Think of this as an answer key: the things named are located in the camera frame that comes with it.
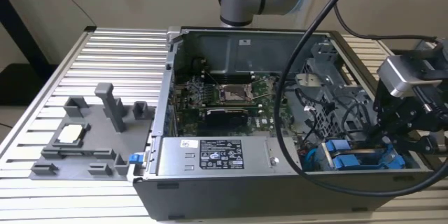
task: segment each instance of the white wall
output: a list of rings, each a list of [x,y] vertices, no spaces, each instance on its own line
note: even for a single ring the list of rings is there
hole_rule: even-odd
[[[313,0],[305,24],[309,24],[327,0]],[[10,0],[37,44],[57,63],[69,51],[90,21],[70,0]],[[218,26],[217,0],[75,0],[101,27],[166,28],[169,25]],[[341,0],[339,10],[349,26],[359,33],[415,33],[446,36],[448,4],[445,0]],[[297,27],[294,15],[258,16],[253,27]],[[333,13],[319,29],[342,31]],[[5,35],[0,29],[0,38]],[[413,41],[393,42],[395,48],[409,47]],[[13,48],[0,40],[0,49]],[[0,57],[0,66],[11,61]]]
[[[326,1],[313,0],[306,24],[313,21]],[[448,37],[448,0],[339,0],[338,8],[349,28],[361,34]],[[343,32],[333,11],[318,29]],[[414,40],[389,40],[385,43],[391,48],[410,48]]]
[[[98,27],[167,28],[171,25],[218,26],[217,0],[74,0]],[[10,0],[38,46],[58,62],[86,25],[70,0]],[[257,17],[254,27],[290,28],[294,16]]]

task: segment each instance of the sticker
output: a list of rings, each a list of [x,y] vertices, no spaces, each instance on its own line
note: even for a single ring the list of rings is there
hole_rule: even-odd
[[[198,141],[197,140],[187,140],[187,139],[179,140],[179,147],[181,148],[197,148],[197,146],[198,146]]]
[[[241,140],[201,140],[201,169],[243,169]]]
[[[250,40],[249,39],[239,39],[239,46],[249,46]]]

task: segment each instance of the metal frame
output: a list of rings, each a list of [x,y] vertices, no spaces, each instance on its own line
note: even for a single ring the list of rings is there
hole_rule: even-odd
[[[150,30],[109,29],[109,32],[115,32],[115,36],[122,35],[126,31],[137,33],[149,32]],[[41,129],[41,126],[50,129],[53,124],[57,125],[54,123],[57,121],[55,118],[58,119],[63,116],[57,107],[46,107],[43,105],[61,80],[67,80],[62,77],[71,65],[73,57],[75,57],[74,52],[85,45],[85,36],[91,36],[90,32],[82,33],[51,78],[1,143],[0,155],[7,152],[10,157],[31,160],[35,153],[38,154],[35,149],[38,145],[49,141],[53,130],[47,130],[47,132],[27,132],[27,130]],[[351,36],[342,37],[351,51],[362,60],[367,71],[377,77],[374,72],[378,63],[389,55],[386,47],[381,46],[381,42],[373,40],[358,39]],[[59,224],[61,222],[65,224],[79,222],[97,224],[98,221],[155,223],[147,217],[146,210],[129,182],[31,181],[26,178],[30,163],[26,160],[11,163],[0,162],[0,220],[11,220],[11,223],[15,223],[14,221],[21,223],[22,220],[27,220],[31,223],[45,224]],[[198,223],[199,221],[201,223],[262,222],[271,224],[359,222],[375,224],[414,224],[422,222],[439,224],[448,220],[448,211],[445,209],[448,204],[446,189],[448,179],[431,185],[427,190],[389,201],[375,212],[195,220],[190,221],[190,223]]]
[[[221,31],[221,32],[231,32],[231,33],[279,33],[279,34],[303,34],[303,30],[291,30],[291,29],[255,29],[255,28],[213,28],[213,27],[181,27],[181,29],[175,29],[175,36],[181,34],[186,34],[190,31]],[[374,100],[374,91],[375,91],[375,84],[377,81],[374,80],[371,73],[369,72],[367,68],[361,63],[355,53],[353,52],[351,48],[345,43],[343,37],[339,35],[335,31],[323,31],[319,30],[313,35],[323,35],[329,39],[330,43],[335,47],[335,50],[343,60],[343,63],[346,64],[350,73],[353,73],[355,80],[358,80],[361,87],[366,91],[366,94],[369,95],[370,99]],[[173,46],[170,47],[170,51],[167,53],[166,57],[166,64],[173,64],[174,61],[174,55],[177,52],[177,46],[178,46],[178,39],[177,37],[169,38],[169,44]],[[165,124],[165,113],[166,113],[166,101],[170,91],[170,82],[171,82],[171,75],[173,70],[166,70],[163,72],[162,77],[162,85],[159,90],[159,100],[157,105],[157,111],[155,111],[155,117],[154,117],[154,125],[151,128],[151,136],[162,136],[162,129]],[[159,155],[159,146],[153,146],[150,150],[150,154],[155,155],[157,158]],[[371,173],[411,173],[411,172],[429,172],[431,171],[423,164],[421,158],[414,152],[410,152],[410,156],[413,157],[415,163],[418,164],[419,168],[411,168],[411,169],[401,169],[401,170],[346,170],[346,171],[337,171],[337,172],[309,172],[311,175],[331,175],[331,174],[371,174]],[[146,167],[146,172],[154,173],[155,167],[158,167],[158,162],[150,162]],[[207,178],[207,177],[233,177],[234,174],[227,175],[191,175],[191,178]],[[150,176],[146,173],[143,174],[143,177],[151,177],[157,179],[181,179],[189,176],[183,175],[175,175],[175,176]]]

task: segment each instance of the black stand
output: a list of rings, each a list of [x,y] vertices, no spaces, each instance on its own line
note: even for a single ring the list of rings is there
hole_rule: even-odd
[[[10,64],[0,73],[0,105],[29,105],[54,67],[19,19],[9,0],[0,0],[0,21],[9,33],[27,64]]]

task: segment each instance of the blue latch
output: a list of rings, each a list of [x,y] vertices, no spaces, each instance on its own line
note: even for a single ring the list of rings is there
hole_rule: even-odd
[[[346,140],[337,139],[337,140],[329,140],[326,143],[326,149],[329,152],[337,151],[337,150],[350,150],[350,146]]]
[[[129,156],[129,164],[134,164],[134,165],[141,165],[143,162],[143,154],[130,154]]]
[[[337,170],[355,169],[358,168],[358,160],[353,154],[339,155],[333,158],[334,168]]]

